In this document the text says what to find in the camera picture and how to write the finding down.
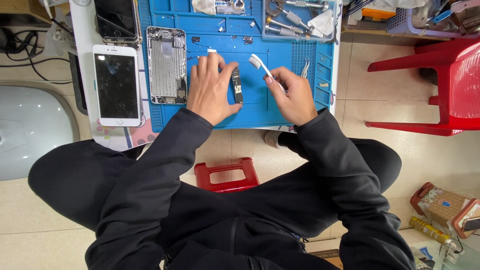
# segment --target sleeve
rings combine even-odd
[[[85,254],[91,270],[158,269],[162,249],[155,243],[160,221],[168,215],[179,176],[195,162],[195,150],[213,126],[180,109],[150,148],[112,188],[96,228],[97,239]]]
[[[344,269],[415,269],[412,252],[398,233],[400,220],[388,213],[377,176],[333,115],[319,111],[295,130],[348,229],[340,242]]]

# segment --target tiled floor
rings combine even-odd
[[[364,121],[438,121],[438,109],[427,104],[435,87],[422,81],[415,70],[366,72],[372,61],[413,53],[409,47],[341,43],[336,118],[345,135],[372,138],[396,150],[403,167],[398,180],[385,192],[391,212],[408,228],[413,213],[409,198],[426,181],[480,197],[480,132],[437,137],[401,131],[367,128]],[[11,64],[0,54],[1,64]],[[41,66],[51,79],[69,79],[68,64],[51,61]],[[0,80],[38,79],[30,67],[3,69]],[[22,83],[49,88],[62,94],[72,106],[81,139],[91,138],[87,117],[75,108],[71,85]],[[286,173],[305,160],[288,150],[276,150],[263,142],[265,131],[237,129],[214,131],[197,150],[196,163],[231,164],[252,157],[262,182]],[[195,183],[193,170],[181,176]],[[93,232],[57,214],[33,194],[26,179],[0,182],[0,265],[6,270],[85,269],[84,251],[95,239]],[[346,229],[337,222],[314,240],[341,236]]]

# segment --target toothbrush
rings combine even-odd
[[[256,67],[257,69],[259,69],[260,67],[263,67],[265,69],[265,71],[267,72],[267,75],[269,77],[272,77],[272,74],[270,73],[270,71],[267,69],[267,67],[265,66],[265,64],[262,62],[262,60],[256,56],[255,54],[252,53],[252,56],[250,57],[250,59],[248,59],[248,61],[250,62],[250,64],[252,64],[254,67]],[[280,88],[282,89],[282,92],[286,95],[287,92],[285,91],[285,88],[283,88],[283,86],[277,82],[278,85],[280,86]]]

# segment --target blue silicone repair mat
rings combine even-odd
[[[260,30],[262,0],[245,0],[245,15],[217,14],[215,16],[193,12],[190,0],[138,0],[142,26],[144,59],[147,57],[146,28],[161,26],[179,28],[186,32],[187,76],[197,64],[197,56],[208,55],[208,49],[215,49],[226,62],[236,61],[239,65],[243,108],[238,114],[226,118],[215,129],[250,128],[263,126],[290,125],[285,120],[275,100],[262,79],[265,71],[255,69],[248,59],[252,53],[258,55],[268,69],[286,66],[297,75],[310,60],[307,79],[313,90],[317,109],[329,108],[331,104],[331,80],[333,65],[332,43],[290,42],[263,40]],[[252,38],[245,44],[244,36]],[[199,37],[193,42],[192,37]],[[228,101],[235,103],[233,86],[230,82]],[[152,129],[160,132],[170,118],[184,105],[150,103]]]

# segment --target purple plastic basket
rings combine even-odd
[[[412,9],[396,9],[396,15],[388,20],[387,33],[419,35],[422,37],[449,37],[449,38],[477,38],[480,34],[470,34],[462,36],[461,33],[448,33],[442,31],[433,31],[418,29],[412,25]]]

